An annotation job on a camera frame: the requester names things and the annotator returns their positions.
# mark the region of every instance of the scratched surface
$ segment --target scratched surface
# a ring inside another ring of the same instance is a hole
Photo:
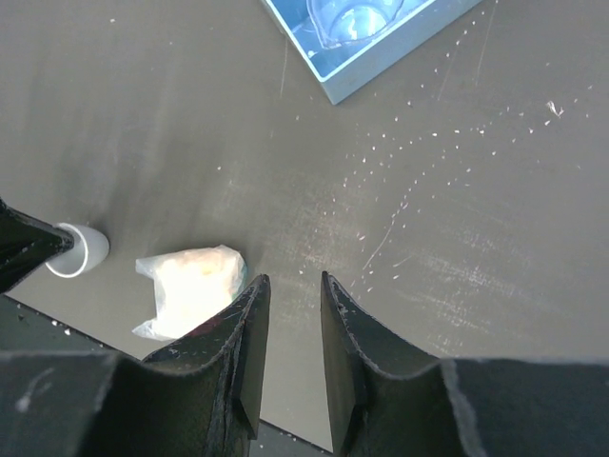
[[[607,355],[609,6],[487,0],[338,107],[257,2],[0,5],[0,192],[112,244],[13,296],[135,356],[138,257],[271,276],[263,418],[329,447],[322,269],[437,355]]]

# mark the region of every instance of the white cylinder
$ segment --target white cylinder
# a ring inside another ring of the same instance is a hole
[[[47,268],[60,278],[75,278],[101,264],[108,256],[108,238],[96,229],[63,222],[56,227],[70,232],[74,237],[72,249],[46,263]]]

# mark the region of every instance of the blue plastic container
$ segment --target blue plastic container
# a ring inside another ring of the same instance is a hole
[[[393,25],[370,41],[325,49],[306,0],[262,0],[333,105],[388,69],[481,0],[403,0]]]

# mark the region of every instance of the clear plastic cup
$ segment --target clear plastic cup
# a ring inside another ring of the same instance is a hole
[[[394,21],[403,0],[306,0],[308,12],[326,49],[359,44]]]

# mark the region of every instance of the plastic bag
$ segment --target plastic bag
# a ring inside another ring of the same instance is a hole
[[[246,263],[226,246],[183,250],[135,261],[154,280],[156,317],[133,329],[143,338],[181,338],[227,308],[241,292]]]

